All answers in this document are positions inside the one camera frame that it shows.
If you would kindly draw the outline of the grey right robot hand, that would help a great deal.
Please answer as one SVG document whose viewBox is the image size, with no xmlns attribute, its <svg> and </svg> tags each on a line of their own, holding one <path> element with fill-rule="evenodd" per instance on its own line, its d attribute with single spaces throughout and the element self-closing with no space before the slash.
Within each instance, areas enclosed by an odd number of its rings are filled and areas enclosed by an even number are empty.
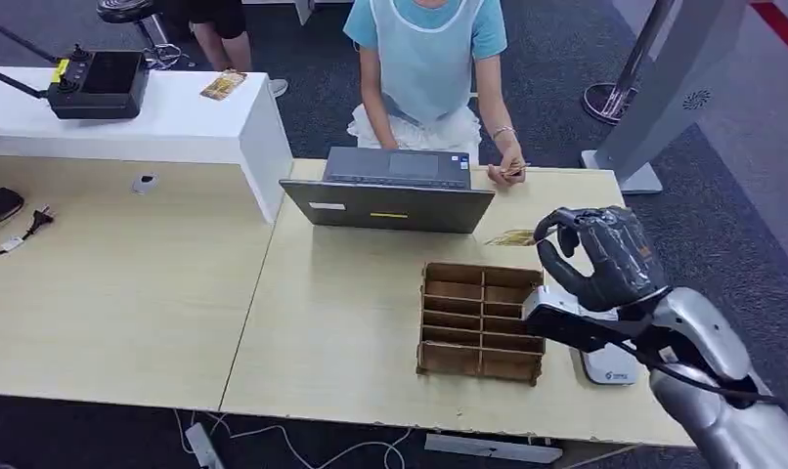
<svg viewBox="0 0 788 469">
<path fill-rule="evenodd" d="M 561 207 L 533 231 L 542 266 L 586 309 L 608 311 L 664 292 L 664 268 L 625 207 Z"/>
</svg>

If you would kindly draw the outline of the person's left hand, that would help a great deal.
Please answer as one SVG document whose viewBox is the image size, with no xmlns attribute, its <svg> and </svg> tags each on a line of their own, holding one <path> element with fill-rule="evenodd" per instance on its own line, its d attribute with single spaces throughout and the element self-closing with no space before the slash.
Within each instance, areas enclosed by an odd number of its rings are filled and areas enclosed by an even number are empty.
<svg viewBox="0 0 788 469">
<path fill-rule="evenodd" d="M 516 141 L 498 142 L 496 147 L 501 153 L 499 165 L 489 164 L 487 175 L 500 187 L 510 187 L 524 183 L 526 180 L 526 161 L 521 146 Z"/>
</svg>

